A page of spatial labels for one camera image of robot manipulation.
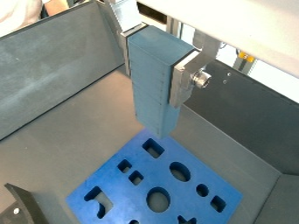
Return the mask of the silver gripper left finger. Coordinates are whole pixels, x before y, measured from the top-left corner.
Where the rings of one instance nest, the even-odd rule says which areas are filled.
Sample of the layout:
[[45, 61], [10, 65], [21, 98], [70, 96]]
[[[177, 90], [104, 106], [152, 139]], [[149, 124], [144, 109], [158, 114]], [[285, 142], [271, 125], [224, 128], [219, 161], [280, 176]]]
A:
[[130, 75], [126, 39], [145, 28], [141, 22], [136, 0], [104, 0], [108, 15], [116, 27], [116, 37], [122, 50], [125, 74]]

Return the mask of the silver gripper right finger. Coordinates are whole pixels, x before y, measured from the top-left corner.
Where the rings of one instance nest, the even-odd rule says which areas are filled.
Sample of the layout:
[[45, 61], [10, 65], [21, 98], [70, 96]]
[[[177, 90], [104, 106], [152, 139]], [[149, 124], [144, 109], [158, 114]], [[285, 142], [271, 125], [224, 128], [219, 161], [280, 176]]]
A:
[[192, 89], [205, 88], [211, 75], [205, 66], [216, 59], [220, 41], [196, 30], [192, 38], [193, 49], [172, 68], [169, 104], [177, 109], [192, 95]]

